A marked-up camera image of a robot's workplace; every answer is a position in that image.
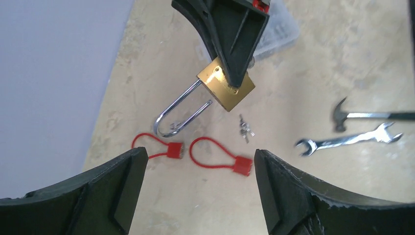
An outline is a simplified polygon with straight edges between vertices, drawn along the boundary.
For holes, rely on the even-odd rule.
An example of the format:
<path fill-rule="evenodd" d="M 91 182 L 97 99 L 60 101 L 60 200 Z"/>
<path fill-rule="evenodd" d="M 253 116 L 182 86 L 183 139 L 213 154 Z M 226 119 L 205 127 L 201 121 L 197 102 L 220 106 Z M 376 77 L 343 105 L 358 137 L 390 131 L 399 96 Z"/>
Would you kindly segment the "brass padlock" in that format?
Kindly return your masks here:
<path fill-rule="evenodd" d="M 239 104 L 255 88 L 255 85 L 247 72 L 243 75 L 242 85 L 239 88 L 231 86 L 230 83 L 226 80 L 227 76 L 225 75 L 224 68 L 225 67 L 222 65 L 222 62 L 218 57 L 215 58 L 207 67 L 205 67 L 197 75 L 196 82 L 187 88 L 156 118 L 153 124 L 154 134 L 163 138 L 170 138 L 178 134 L 212 104 L 212 100 L 208 100 L 187 120 L 181 122 L 180 125 L 174 127 L 168 133 L 163 133 L 159 130 L 161 121 L 200 85 L 203 85 L 205 88 L 207 88 L 215 100 L 227 112 L 230 112 L 233 108 L 235 108 L 237 104 Z"/>

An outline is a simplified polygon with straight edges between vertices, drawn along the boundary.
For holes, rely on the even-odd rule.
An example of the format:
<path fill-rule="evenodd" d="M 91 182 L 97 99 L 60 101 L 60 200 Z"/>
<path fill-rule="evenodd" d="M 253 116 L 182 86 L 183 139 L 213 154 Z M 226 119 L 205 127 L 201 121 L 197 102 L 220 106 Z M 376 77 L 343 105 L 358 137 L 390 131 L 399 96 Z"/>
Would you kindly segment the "spare silver key bunch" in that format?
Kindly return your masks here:
<path fill-rule="evenodd" d="M 182 125 L 181 121 L 176 121 L 170 124 L 170 129 L 175 130 L 178 129 Z"/>

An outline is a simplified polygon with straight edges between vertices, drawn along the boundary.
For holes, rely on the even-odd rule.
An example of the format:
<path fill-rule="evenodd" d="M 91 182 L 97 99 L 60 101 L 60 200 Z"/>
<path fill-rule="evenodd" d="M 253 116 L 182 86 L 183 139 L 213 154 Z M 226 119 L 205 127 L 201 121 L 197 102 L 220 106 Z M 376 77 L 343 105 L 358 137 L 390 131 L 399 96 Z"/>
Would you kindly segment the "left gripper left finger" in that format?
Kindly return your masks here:
<path fill-rule="evenodd" d="M 144 147 L 22 198 L 0 201 L 3 235 L 126 235 L 148 162 Z"/>

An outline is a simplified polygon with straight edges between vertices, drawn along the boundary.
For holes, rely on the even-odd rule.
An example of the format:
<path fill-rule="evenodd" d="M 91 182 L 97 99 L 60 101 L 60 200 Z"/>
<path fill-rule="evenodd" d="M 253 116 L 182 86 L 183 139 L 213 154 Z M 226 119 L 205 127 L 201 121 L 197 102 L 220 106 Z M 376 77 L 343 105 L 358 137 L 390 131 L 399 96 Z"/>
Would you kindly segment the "clear plastic screw box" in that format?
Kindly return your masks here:
<path fill-rule="evenodd" d="M 298 23 L 288 11 L 284 1 L 270 2 L 269 20 L 254 52 L 261 60 L 294 44 L 300 35 Z"/>

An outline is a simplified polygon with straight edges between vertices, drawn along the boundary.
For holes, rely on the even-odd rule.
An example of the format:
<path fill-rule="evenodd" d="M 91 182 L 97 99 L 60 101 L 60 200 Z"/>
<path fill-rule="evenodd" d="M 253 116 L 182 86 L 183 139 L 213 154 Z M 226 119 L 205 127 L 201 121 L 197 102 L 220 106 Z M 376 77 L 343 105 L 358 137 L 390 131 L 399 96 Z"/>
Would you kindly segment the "black handled hammer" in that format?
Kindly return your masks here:
<path fill-rule="evenodd" d="M 350 118 L 366 118 L 366 119 L 384 119 L 384 120 L 401 120 L 414 121 L 414 112 L 389 112 L 389 113 L 353 113 L 342 109 L 342 104 L 346 97 L 343 98 L 334 108 L 332 112 L 332 120 L 334 122 L 334 131 L 341 133 L 346 131 L 345 121 Z"/>

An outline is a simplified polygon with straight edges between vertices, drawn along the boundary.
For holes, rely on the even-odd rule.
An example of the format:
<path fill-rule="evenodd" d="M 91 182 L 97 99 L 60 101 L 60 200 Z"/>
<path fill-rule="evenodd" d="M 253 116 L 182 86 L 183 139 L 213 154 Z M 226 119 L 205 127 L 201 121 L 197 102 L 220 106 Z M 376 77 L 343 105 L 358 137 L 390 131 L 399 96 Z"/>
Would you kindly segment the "brass padlock key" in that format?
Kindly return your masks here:
<path fill-rule="evenodd" d="M 255 65 L 255 57 L 253 56 L 248 64 L 248 69 L 253 68 Z"/>

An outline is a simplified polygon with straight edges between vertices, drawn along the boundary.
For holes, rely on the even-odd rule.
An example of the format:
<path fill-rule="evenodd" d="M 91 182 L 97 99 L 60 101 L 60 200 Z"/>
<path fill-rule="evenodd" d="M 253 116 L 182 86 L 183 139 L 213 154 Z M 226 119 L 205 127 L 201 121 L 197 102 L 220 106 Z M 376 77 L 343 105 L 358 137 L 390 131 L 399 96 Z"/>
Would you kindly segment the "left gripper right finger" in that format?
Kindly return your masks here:
<path fill-rule="evenodd" d="M 270 235 L 412 235 L 415 206 L 361 195 L 256 150 L 255 176 Z"/>

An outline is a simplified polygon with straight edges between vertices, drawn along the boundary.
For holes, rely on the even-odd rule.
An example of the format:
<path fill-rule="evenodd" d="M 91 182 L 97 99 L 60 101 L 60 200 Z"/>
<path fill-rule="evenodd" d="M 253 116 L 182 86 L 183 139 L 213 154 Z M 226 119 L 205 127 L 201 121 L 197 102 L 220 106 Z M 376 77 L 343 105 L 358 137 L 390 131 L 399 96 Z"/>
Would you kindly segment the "silver wrench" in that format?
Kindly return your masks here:
<path fill-rule="evenodd" d="M 342 137 L 337 137 L 337 138 L 327 139 L 327 140 L 315 141 L 312 139 L 304 138 L 304 139 L 298 140 L 295 143 L 294 147 L 299 147 L 301 145 L 304 145 L 306 147 L 306 150 L 303 153 L 301 153 L 301 156 L 310 156 L 317 150 L 357 144 L 361 142 L 372 141 L 372 142 L 391 144 L 391 143 L 399 141 L 404 135 L 404 133 L 399 133 L 396 135 L 390 134 L 388 132 L 388 128 L 392 125 L 394 125 L 394 122 L 384 122 L 384 123 L 381 123 L 379 126 L 377 126 L 372 131 L 354 134 L 354 135 L 342 136 Z"/>

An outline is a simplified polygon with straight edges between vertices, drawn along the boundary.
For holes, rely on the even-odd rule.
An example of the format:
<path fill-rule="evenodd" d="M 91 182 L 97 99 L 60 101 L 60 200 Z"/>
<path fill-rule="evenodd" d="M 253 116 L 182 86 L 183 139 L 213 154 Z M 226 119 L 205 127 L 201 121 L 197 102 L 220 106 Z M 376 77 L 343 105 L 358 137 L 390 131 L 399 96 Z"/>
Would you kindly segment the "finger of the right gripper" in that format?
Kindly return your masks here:
<path fill-rule="evenodd" d="M 227 82 L 239 88 L 268 22 L 269 0 L 208 0 L 208 23 Z"/>
<path fill-rule="evenodd" d="M 211 59 L 221 56 L 219 34 L 213 20 L 213 0 L 172 0 L 171 6 L 179 11 L 197 30 Z"/>

